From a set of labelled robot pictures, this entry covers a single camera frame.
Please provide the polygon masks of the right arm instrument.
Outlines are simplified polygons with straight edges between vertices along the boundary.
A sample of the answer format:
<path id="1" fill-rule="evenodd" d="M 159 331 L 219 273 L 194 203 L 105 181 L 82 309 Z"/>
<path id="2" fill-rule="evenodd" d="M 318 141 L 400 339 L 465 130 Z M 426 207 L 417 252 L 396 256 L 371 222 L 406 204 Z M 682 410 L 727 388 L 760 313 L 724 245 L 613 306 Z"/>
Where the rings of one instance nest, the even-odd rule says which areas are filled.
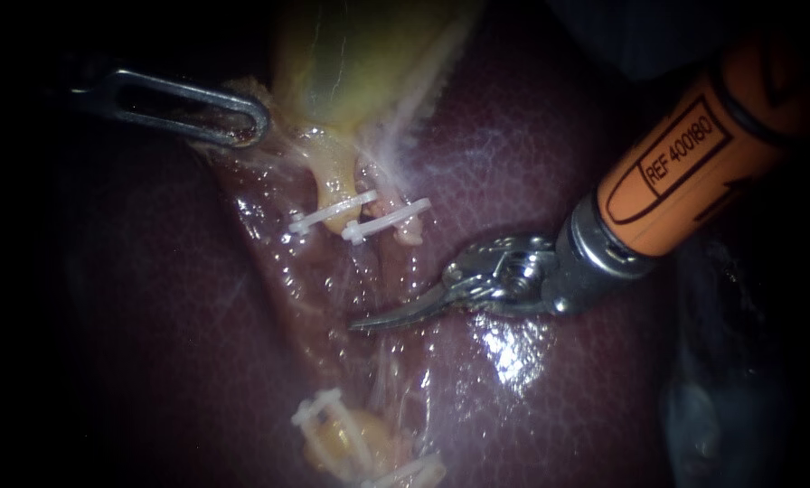
<path id="1" fill-rule="evenodd" d="M 442 281 L 468 310 L 564 316 L 587 311 L 656 265 L 612 234 L 591 192 L 556 236 L 516 233 L 473 243 L 448 263 Z"/>

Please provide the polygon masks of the left arm instrument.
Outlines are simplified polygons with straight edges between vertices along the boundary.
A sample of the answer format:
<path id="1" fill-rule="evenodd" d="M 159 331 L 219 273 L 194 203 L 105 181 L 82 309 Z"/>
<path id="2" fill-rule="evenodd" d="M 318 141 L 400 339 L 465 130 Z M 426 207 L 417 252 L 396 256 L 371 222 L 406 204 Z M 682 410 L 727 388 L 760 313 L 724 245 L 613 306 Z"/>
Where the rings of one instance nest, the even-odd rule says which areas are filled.
<path id="1" fill-rule="evenodd" d="M 114 68 L 103 70 L 89 77 L 84 85 L 70 88 L 66 95 L 67 107 L 88 114 L 110 114 L 115 108 L 114 91 L 110 87 L 114 73 Z"/>

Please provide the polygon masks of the left arm instrument jaw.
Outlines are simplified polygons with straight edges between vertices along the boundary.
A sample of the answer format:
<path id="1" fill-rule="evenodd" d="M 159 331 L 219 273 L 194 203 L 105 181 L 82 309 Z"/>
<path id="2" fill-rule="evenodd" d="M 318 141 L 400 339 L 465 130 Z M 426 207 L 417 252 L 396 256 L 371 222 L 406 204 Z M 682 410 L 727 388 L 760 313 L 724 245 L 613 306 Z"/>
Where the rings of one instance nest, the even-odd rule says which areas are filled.
<path id="1" fill-rule="evenodd" d="M 150 115 L 128 108 L 118 100 L 127 89 L 140 89 L 181 102 L 194 102 L 225 115 L 242 119 L 237 126 L 218 128 L 200 122 L 181 121 L 170 115 Z M 259 143 L 269 129 L 269 113 L 259 101 L 227 91 L 208 89 L 175 80 L 167 80 L 131 70 L 115 70 L 105 78 L 105 116 L 185 136 L 222 147 L 243 148 Z"/>

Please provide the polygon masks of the right arm instrument jaw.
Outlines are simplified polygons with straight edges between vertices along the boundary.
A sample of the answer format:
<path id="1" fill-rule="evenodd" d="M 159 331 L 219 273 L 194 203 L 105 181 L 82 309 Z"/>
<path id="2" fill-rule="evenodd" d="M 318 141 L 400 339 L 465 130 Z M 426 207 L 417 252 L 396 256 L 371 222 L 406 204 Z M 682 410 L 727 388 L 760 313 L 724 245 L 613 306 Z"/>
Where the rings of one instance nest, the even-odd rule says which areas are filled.
<path id="1" fill-rule="evenodd" d="M 358 318 L 347 324 L 347 330 L 360 333 L 377 333 L 411 326 L 423 322 L 452 305 L 462 302 L 462 296 L 453 288 L 438 283 L 431 289 L 393 310 Z"/>

